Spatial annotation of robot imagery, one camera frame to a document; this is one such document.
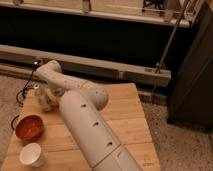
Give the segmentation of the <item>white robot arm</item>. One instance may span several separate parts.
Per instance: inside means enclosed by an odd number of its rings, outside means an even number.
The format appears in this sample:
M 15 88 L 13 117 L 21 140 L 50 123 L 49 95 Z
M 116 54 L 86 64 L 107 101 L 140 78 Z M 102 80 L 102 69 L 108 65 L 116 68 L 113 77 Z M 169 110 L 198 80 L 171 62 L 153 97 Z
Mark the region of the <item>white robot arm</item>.
M 38 67 L 36 75 L 60 98 L 61 117 L 92 171 L 143 171 L 99 114 L 108 103 L 103 86 L 64 75 L 55 60 Z

